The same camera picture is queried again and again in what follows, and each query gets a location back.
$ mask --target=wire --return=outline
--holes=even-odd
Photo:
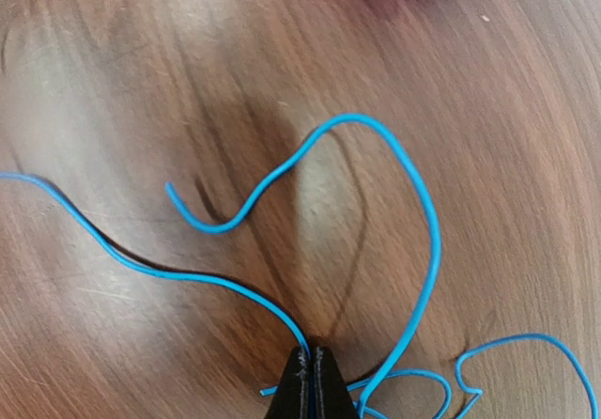
[[[436,210],[434,208],[434,204],[430,198],[430,195],[425,187],[424,181],[422,180],[418,170],[413,165],[413,162],[409,158],[406,151],[401,147],[398,143],[394,135],[384,127],[381,123],[374,120],[369,116],[362,116],[357,114],[346,114],[337,116],[318,128],[307,138],[307,140],[300,146],[300,148],[284,163],[278,166],[273,172],[268,174],[253,190],[248,199],[244,202],[240,211],[234,216],[232,220],[225,224],[221,225],[210,225],[205,224],[198,219],[196,219],[188,210],[184,202],[177,195],[177,192],[172,183],[167,183],[166,191],[173,201],[177,210],[181,213],[184,219],[192,225],[194,228],[210,233],[210,234],[219,234],[230,231],[238,226],[242,220],[248,215],[250,210],[253,208],[254,204],[261,196],[262,193],[265,192],[267,188],[279,178],[283,173],[291,169],[296,163],[298,163],[306,153],[311,149],[311,147],[317,142],[317,140],[326,132],[334,128],[335,126],[342,123],[360,123],[368,128],[372,129],[376,133],[378,133],[384,141],[388,144],[390,149],[393,151],[394,155],[401,163],[401,165],[405,168],[408,173],[408,177],[411,180],[417,195],[422,203],[422,207],[424,209],[425,219],[428,225],[428,232],[430,235],[430,261],[428,264],[427,274],[424,280],[424,286],[422,288],[422,292],[420,293],[418,300],[416,302],[415,308],[411,313],[408,321],[408,325],[404,332],[401,334],[399,341],[394,346],[393,351],[386,358],[385,362],[380,366],[380,368],[376,371],[374,376],[369,379],[361,380],[355,383],[350,384],[347,388],[349,391],[364,388],[360,394],[359,401],[355,403],[357,413],[360,418],[363,418],[365,414],[369,414],[377,419],[386,419],[386,416],[381,414],[380,412],[373,410],[367,407],[367,401],[369,400],[371,394],[379,387],[379,385],[386,379],[395,378],[395,377],[404,377],[404,376],[416,376],[416,377],[426,377],[431,380],[438,381],[445,391],[445,399],[437,412],[435,419],[440,418],[449,408],[452,398],[452,391],[449,382],[443,378],[441,375],[436,374],[434,372],[421,370],[421,369],[402,369],[392,371],[393,366],[403,355],[405,350],[408,347],[409,342],[412,337],[415,335],[417,331],[417,327],[424,315],[425,308],[430,300],[430,296],[432,294],[432,290],[434,289],[434,285],[436,284],[436,279],[439,272],[439,265],[441,261],[442,255],[442,242],[440,237],[440,229],[439,229],[439,221],[436,214]],[[101,232],[89,221],[87,220],[83,214],[75,208],[71,204],[71,202],[56,189],[51,183],[48,181],[30,175],[23,175],[19,173],[12,172],[0,172],[0,179],[7,180],[15,180],[27,182],[30,184],[34,184],[42,189],[46,194],[51,196],[55,201],[57,201],[67,212],[87,231],[96,242],[106,251],[113,259],[117,262],[123,264],[124,266],[133,269],[137,272],[141,272],[143,274],[167,279],[167,280],[175,280],[175,281],[191,281],[198,283],[207,283],[210,285],[221,286],[227,289],[233,290],[238,294],[262,305],[267,310],[269,310],[272,314],[274,314],[277,318],[279,318],[294,334],[296,339],[299,342],[299,345],[305,349],[305,351],[310,352],[309,345],[307,342],[307,338],[302,332],[301,328],[297,325],[294,319],[289,316],[280,306],[265,298],[263,295],[255,292],[240,283],[236,283],[227,278],[221,277],[219,275],[214,274],[203,274],[203,273],[191,273],[191,272],[168,272],[161,271],[155,268],[148,266],[147,264],[141,264],[130,257],[125,256],[122,252],[120,252],[117,248],[115,248],[105,237],[102,236]],[[464,390],[468,394],[472,394],[471,400],[464,407],[464,409],[456,416],[457,419],[463,418],[473,407],[473,405],[478,401],[478,399],[483,395],[484,391],[480,388],[474,388],[468,386],[463,381],[463,376],[461,374],[462,365],[470,358],[488,350],[493,349],[495,347],[508,344],[511,342],[517,342],[522,340],[541,340],[546,341],[553,346],[560,349],[570,360],[572,366],[576,369],[582,384],[586,390],[587,396],[589,398],[589,402],[591,404],[591,414],[593,419],[598,419],[598,407],[596,397],[593,391],[593,387],[589,382],[584,370],[582,369],[578,359],[572,353],[572,351],[561,341],[558,339],[548,336],[546,334],[518,334],[514,336],[505,337],[503,339],[498,339],[496,341],[492,341],[490,343],[484,344],[476,349],[468,350],[463,353],[455,364],[455,376],[457,378],[457,382],[459,387]],[[277,388],[270,388],[268,390],[261,391],[261,394],[267,396],[269,394],[273,394]]]
[[[297,325],[293,318],[291,318],[280,306],[265,298],[264,296],[248,289],[247,287],[236,283],[232,280],[223,278],[219,275],[209,275],[203,273],[187,273],[187,272],[164,272],[147,266],[146,264],[140,264],[132,259],[121,255],[113,245],[111,245],[99,232],[99,230],[85,218],[85,216],[78,211],[71,202],[62,195],[52,184],[48,181],[34,177],[31,175],[22,175],[20,173],[11,172],[0,172],[0,179],[8,179],[13,181],[23,181],[30,184],[34,184],[42,189],[46,194],[56,200],[67,212],[87,231],[96,242],[104,249],[106,253],[113,257],[117,262],[120,262],[124,266],[134,269],[137,272],[141,272],[146,275],[150,275],[156,278],[163,278],[166,280],[174,281],[192,281],[197,283],[206,283],[209,285],[221,286],[226,289],[233,290],[238,294],[252,300],[255,303],[260,304],[277,318],[279,318],[294,334],[294,337],[299,341],[299,345],[309,352],[309,344],[307,338],[302,332],[301,328]]]
[[[415,335],[415,332],[420,325],[425,308],[428,305],[430,296],[434,290],[434,285],[436,284],[436,279],[439,274],[440,261],[442,258],[442,239],[440,236],[439,218],[436,214],[434,203],[430,198],[430,193],[425,187],[422,176],[394,134],[379,121],[371,118],[370,116],[364,116],[361,114],[343,114],[326,121],[322,125],[318,126],[309,135],[300,148],[288,160],[283,162],[257,184],[234,218],[221,225],[206,224],[198,220],[179,197],[173,183],[168,182],[165,186],[165,190],[182,217],[197,230],[211,234],[219,234],[231,231],[244,220],[261,194],[265,192],[265,190],[272,184],[273,181],[294,167],[307,154],[307,152],[313,147],[319,138],[323,136],[323,134],[343,123],[362,124],[379,134],[388,144],[390,149],[393,151],[394,156],[396,156],[396,159],[401,163],[403,168],[405,168],[405,171],[407,172],[408,177],[415,188],[420,202],[422,203],[422,207],[424,208],[425,219],[427,221],[428,232],[430,234],[430,262],[428,265],[427,274],[425,276],[424,286],[422,287],[422,292],[415,303],[415,307],[411,313],[411,316],[409,317],[405,331],[401,334],[401,337],[394,346],[393,351],[391,351],[384,363],[369,380],[359,396],[359,401],[357,402],[357,413],[360,417],[363,417],[365,405],[367,405],[369,397],[382,383],[386,375],[388,375],[388,373],[393,369],[394,365],[398,362],[401,356],[403,356],[403,353],[407,349],[409,342],[411,342],[411,339]]]
[[[457,378],[457,383],[459,384],[459,387],[463,391],[465,391],[468,394],[472,394],[472,398],[466,404],[466,406],[463,408],[463,410],[456,416],[455,419],[461,419],[462,417],[465,417],[465,415],[473,408],[473,406],[476,404],[476,402],[484,394],[484,391],[481,388],[474,388],[474,387],[468,386],[463,381],[463,376],[461,374],[461,366],[468,359],[473,358],[474,356],[476,356],[484,351],[487,351],[489,349],[494,349],[495,347],[504,346],[505,344],[510,344],[510,343],[514,343],[514,342],[518,342],[518,341],[527,341],[527,340],[548,342],[549,344],[557,347],[559,350],[561,350],[563,352],[563,354],[567,357],[567,359],[570,360],[570,363],[572,363],[572,366],[576,369],[576,373],[578,374],[580,381],[582,381],[582,384],[584,385],[586,395],[588,396],[589,403],[591,404],[592,418],[597,419],[599,417],[599,409],[597,407],[597,399],[594,394],[593,386],[591,385],[589,378],[584,373],[584,369],[582,369],[582,366],[578,362],[578,359],[576,358],[574,353],[572,353],[572,350],[570,350],[562,341],[560,341],[559,339],[557,339],[553,336],[549,336],[547,334],[530,333],[530,334],[515,334],[513,336],[507,336],[502,339],[497,339],[495,341],[491,341],[487,344],[483,344],[480,347],[476,347],[475,349],[466,351],[457,359],[457,361],[455,363],[455,377]]]
[[[392,379],[395,377],[424,377],[426,379],[437,381],[442,385],[442,388],[444,389],[444,401],[442,402],[442,406],[440,407],[440,409],[434,415],[434,419],[440,419],[444,415],[444,413],[447,412],[447,410],[449,410],[449,407],[451,406],[451,400],[453,399],[453,390],[451,389],[451,384],[449,383],[449,381],[447,381],[440,374],[423,369],[399,369],[393,370],[390,374],[386,376],[385,380]],[[356,389],[363,388],[363,386],[365,386],[368,382],[369,379],[356,381],[354,383],[349,384],[349,386],[347,386],[347,389],[349,390],[349,392],[354,391]]]

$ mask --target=wood grain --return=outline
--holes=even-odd
[[[267,291],[352,379],[403,329],[428,242],[372,133],[326,137],[235,232],[204,236],[332,115],[382,120],[423,172],[444,261],[402,366],[554,334],[597,389],[601,0],[0,0],[0,165],[54,181],[134,253]],[[0,416],[259,418],[294,341],[260,307],[119,267],[43,193],[3,183]],[[541,344],[466,366],[473,417],[579,418]],[[459,392],[450,412],[463,398]],[[428,381],[373,406],[431,417]]]

